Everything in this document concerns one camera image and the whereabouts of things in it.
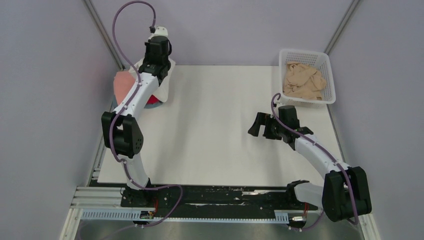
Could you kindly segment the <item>white t-shirt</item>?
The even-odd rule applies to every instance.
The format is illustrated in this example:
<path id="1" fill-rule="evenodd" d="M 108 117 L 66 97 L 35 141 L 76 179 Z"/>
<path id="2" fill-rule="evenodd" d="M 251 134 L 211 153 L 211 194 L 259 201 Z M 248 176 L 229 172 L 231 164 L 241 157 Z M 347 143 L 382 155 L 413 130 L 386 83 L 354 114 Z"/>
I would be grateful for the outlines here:
<path id="1" fill-rule="evenodd" d="M 143 64 L 143 61 L 144 61 L 144 57 L 134 64 L 137 70 Z M 168 70 L 168 75 L 164 78 L 164 80 L 162 81 L 158 89 L 152 94 L 155 98 L 157 98 L 162 103 L 165 103 L 168 100 L 169 83 L 170 83 L 172 72 L 176 66 L 176 62 L 172 58 L 169 58 L 169 61 L 171 63 L 171 68 Z M 129 67 L 128 71 L 134 77 L 134 79 L 138 78 L 136 74 L 136 70 L 132 66 Z"/>

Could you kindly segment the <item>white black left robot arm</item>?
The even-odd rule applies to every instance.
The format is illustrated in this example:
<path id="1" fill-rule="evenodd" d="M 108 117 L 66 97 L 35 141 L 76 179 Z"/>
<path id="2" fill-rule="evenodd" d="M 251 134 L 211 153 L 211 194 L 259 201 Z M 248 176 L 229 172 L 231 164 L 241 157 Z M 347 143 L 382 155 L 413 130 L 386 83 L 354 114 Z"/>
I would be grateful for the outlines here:
<path id="1" fill-rule="evenodd" d="M 101 116 L 104 142 L 122 166 L 126 184 L 136 190 L 134 201 L 149 206 L 153 193 L 148 190 L 149 177 L 141 160 L 144 136 L 137 122 L 148 100 L 169 75 L 172 45 L 167 36 L 154 35 L 145 42 L 142 65 L 136 71 L 135 83 L 123 101 L 111 112 Z"/>

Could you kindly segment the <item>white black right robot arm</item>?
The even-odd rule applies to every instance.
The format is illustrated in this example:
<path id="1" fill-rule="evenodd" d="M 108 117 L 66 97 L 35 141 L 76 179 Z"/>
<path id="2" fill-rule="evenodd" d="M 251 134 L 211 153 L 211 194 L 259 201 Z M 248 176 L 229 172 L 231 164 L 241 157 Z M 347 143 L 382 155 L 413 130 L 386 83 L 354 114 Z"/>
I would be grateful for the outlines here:
<path id="1" fill-rule="evenodd" d="M 282 140 L 291 149 L 302 155 L 321 175 L 322 186 L 308 180 L 297 180 L 287 185 L 286 204 L 298 209 L 304 203 L 323 210 L 333 222 L 351 220 L 372 211 L 372 201 L 365 170 L 338 161 L 318 139 L 314 132 L 301 126 L 297 110 L 293 105 L 283 105 L 277 116 L 258 112 L 248 134 L 258 137 L 264 127 L 263 137 Z"/>

